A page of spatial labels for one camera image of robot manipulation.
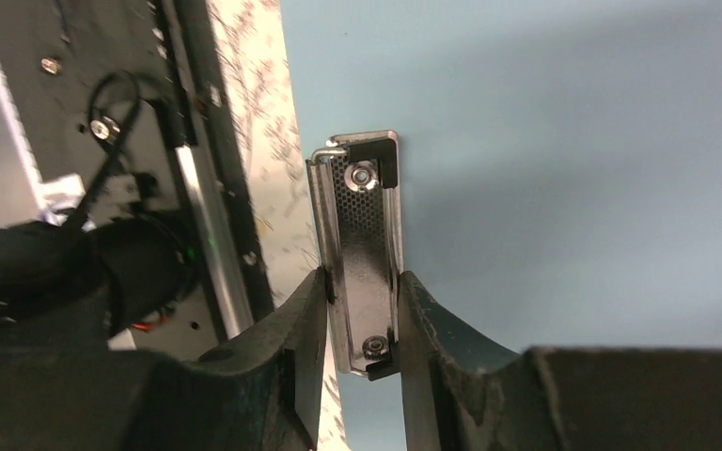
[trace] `red wire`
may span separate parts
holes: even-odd
[[[157,327],[161,326],[162,324],[165,324],[168,320],[168,316],[164,314],[160,314],[159,319],[153,322],[136,322],[132,324],[132,328],[136,329],[137,331],[142,331],[145,333],[152,332]]]

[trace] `metal clip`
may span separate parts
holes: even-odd
[[[329,284],[338,370],[370,377],[392,366],[403,271],[399,141],[392,131],[333,136],[308,167]]]

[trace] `black cable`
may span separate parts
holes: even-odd
[[[92,124],[92,121],[95,120],[97,110],[96,103],[98,102],[99,97],[107,87],[121,79],[128,81],[132,88],[132,106],[123,119],[115,120],[119,127],[119,132],[117,132],[115,139],[110,142],[110,140],[98,138],[92,131],[90,124]],[[92,181],[89,183],[89,186],[85,191],[85,195],[82,197],[82,200],[79,202],[76,210],[68,217],[65,224],[62,225],[62,229],[65,233],[78,232],[86,223],[90,209],[93,204],[95,204],[95,201],[98,200],[98,196],[103,190],[103,185],[117,169],[123,145],[126,143],[129,134],[131,134],[134,123],[139,117],[141,101],[142,98],[140,96],[139,82],[137,81],[137,78],[128,71],[114,72],[103,77],[95,86],[95,89],[93,89],[92,94],[90,94],[89,101],[87,102],[87,126],[90,128],[90,134],[92,134],[93,139],[95,139],[103,151],[106,152],[106,160],[101,165],[101,168],[98,170],[95,177],[93,177]]]

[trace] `patterned paper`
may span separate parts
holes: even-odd
[[[277,0],[210,0],[231,113],[276,303],[319,264]],[[321,450],[349,449],[330,340]]]

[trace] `light blue wall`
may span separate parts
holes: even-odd
[[[530,344],[722,346],[722,0],[287,0],[303,149],[402,137],[406,266]],[[356,451],[399,380],[342,378]]]

